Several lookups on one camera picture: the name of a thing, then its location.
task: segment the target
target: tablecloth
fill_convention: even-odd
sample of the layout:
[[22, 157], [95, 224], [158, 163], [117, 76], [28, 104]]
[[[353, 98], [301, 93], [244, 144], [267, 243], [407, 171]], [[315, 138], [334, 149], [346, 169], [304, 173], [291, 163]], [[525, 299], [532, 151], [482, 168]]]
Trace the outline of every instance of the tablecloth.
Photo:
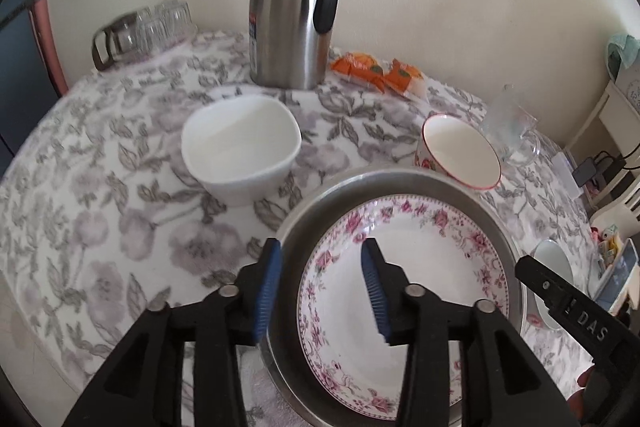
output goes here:
[[[332, 50], [332, 57], [340, 53]], [[244, 34], [203, 32], [152, 62], [94, 71], [40, 122], [0, 184], [0, 267], [19, 307], [63, 374], [82, 389], [146, 306], [198, 301], [253, 262], [296, 204], [338, 172], [409, 165], [432, 112], [479, 123], [482, 101], [428, 79], [424, 105], [327, 75], [314, 91], [250, 84]], [[190, 176], [180, 131], [199, 107], [264, 92], [295, 116], [303, 145], [278, 194], [227, 208]], [[581, 289], [594, 243], [586, 213], [552, 171], [558, 147], [505, 166], [479, 195], [523, 252], [558, 241]], [[524, 338], [565, 395], [589, 357], [564, 332], [527, 326]], [[241, 349], [250, 426], [304, 423], [281, 399], [255, 349]], [[193, 408], [187, 349], [183, 407]]]

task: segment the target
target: green towel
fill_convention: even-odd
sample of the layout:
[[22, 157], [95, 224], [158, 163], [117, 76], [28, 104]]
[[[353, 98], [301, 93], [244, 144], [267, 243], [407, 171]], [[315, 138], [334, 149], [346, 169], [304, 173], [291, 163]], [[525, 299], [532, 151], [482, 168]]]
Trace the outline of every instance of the green towel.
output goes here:
[[607, 42], [605, 64], [611, 80], [615, 82], [620, 73], [620, 67], [626, 70], [636, 61], [640, 51], [640, 41], [631, 35], [613, 35]]

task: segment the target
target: floral plate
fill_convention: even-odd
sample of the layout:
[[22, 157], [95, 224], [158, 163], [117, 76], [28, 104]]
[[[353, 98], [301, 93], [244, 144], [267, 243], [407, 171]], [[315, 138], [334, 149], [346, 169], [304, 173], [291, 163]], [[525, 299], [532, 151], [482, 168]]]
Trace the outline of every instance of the floral plate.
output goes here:
[[[298, 335], [322, 386], [363, 415], [396, 418], [406, 346], [378, 333], [360, 267], [360, 248], [375, 237], [385, 259], [442, 299], [471, 305], [491, 299], [508, 315], [502, 263], [465, 214], [442, 201], [396, 194], [340, 218], [311, 254], [298, 292]], [[449, 343], [450, 404], [462, 396], [458, 343]]]

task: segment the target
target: finger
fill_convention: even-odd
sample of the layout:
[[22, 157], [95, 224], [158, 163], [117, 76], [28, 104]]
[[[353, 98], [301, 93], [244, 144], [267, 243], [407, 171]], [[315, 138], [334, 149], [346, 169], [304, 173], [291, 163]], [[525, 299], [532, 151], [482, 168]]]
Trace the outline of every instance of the finger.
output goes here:
[[581, 374], [580, 377], [578, 377], [578, 385], [580, 387], [586, 387], [587, 386], [587, 382], [589, 381], [589, 378], [591, 377], [591, 373], [593, 373], [593, 369], [594, 368], [595, 368], [595, 366], [592, 365], [583, 374]]
[[576, 391], [566, 401], [569, 409], [571, 409], [571, 412], [574, 413], [574, 416], [578, 420], [581, 420], [582, 415], [584, 414], [584, 402], [582, 400], [582, 393], [584, 393], [584, 389]]

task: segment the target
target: stainless steel tray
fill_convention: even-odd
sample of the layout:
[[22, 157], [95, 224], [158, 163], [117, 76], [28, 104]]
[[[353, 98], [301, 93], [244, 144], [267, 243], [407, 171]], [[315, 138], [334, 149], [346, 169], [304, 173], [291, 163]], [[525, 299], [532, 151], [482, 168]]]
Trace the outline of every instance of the stainless steel tray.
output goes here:
[[[271, 325], [260, 346], [280, 393], [316, 427], [389, 426], [386, 420], [369, 418], [343, 406], [316, 380], [298, 339], [296, 302], [306, 261], [324, 232], [361, 203], [391, 194], [429, 196], [449, 203], [475, 221], [502, 261], [509, 289], [508, 318], [518, 331], [524, 325], [526, 294], [513, 271], [518, 251], [494, 211], [473, 192], [426, 169], [374, 166], [345, 172], [304, 198], [276, 234], [282, 242], [284, 263]], [[450, 408], [450, 424], [459, 423], [461, 417], [462, 404], [457, 402]]]

